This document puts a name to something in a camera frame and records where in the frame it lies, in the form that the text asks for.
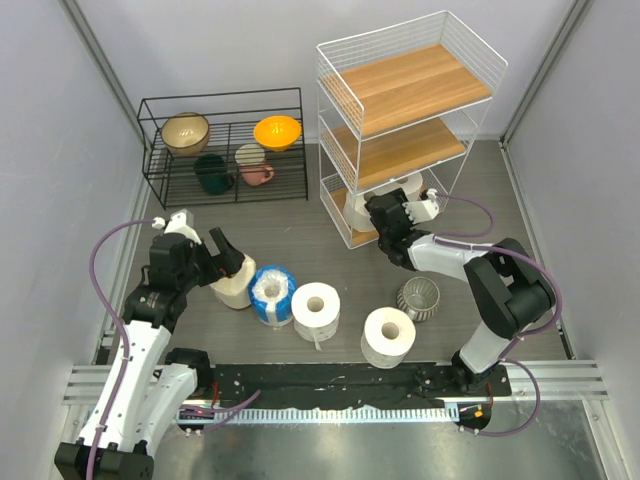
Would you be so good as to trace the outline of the cream squashed paper towel roll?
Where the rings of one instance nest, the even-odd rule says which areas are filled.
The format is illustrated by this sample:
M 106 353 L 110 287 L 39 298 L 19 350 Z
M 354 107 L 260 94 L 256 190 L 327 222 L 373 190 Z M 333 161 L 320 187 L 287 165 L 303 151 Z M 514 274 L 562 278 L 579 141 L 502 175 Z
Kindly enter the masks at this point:
M 231 278 L 224 277 L 210 284 L 211 290 L 219 301 L 234 310 L 242 310 L 251 305 L 249 283 L 256 273 L 256 263 L 246 255 L 241 268 Z

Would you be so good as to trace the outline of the dotted white paper towel roll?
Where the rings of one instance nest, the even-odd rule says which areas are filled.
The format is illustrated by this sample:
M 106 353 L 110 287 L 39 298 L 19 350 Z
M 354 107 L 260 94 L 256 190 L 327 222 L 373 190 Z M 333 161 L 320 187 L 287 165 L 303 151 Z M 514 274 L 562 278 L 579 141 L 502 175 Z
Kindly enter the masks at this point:
M 413 321 L 403 311 L 382 307 L 366 318 L 361 351 L 369 364 L 380 369 L 398 366 L 416 339 Z

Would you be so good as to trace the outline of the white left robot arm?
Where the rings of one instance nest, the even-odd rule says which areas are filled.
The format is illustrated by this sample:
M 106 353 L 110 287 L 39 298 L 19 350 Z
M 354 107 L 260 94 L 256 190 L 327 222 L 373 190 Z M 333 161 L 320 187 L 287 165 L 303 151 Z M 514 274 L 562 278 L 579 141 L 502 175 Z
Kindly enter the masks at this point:
M 238 273 L 245 259 L 219 228 L 209 253 L 190 227 L 166 227 L 149 248 L 141 280 L 114 317 L 118 354 L 77 440 L 59 444 L 54 464 L 65 479 L 149 479 L 158 444 L 181 404 L 205 397 L 213 385 L 206 352 L 176 348 L 151 382 L 187 296 Z

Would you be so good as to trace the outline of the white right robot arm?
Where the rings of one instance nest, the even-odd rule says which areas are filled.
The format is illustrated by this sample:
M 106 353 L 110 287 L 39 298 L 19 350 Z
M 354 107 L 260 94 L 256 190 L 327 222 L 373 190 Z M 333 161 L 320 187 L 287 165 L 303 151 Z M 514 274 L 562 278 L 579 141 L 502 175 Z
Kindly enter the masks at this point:
M 557 282 L 532 260 L 522 245 L 506 238 L 498 243 L 469 243 L 476 233 L 432 233 L 418 226 L 440 213 L 439 199 L 450 194 L 429 189 L 411 201 L 401 188 L 365 202 L 378 233 L 378 246 L 390 262 L 415 272 L 432 272 L 465 282 L 481 323 L 451 359 L 457 391 L 472 395 L 517 341 L 542 332 L 532 329 L 547 312 L 561 312 Z

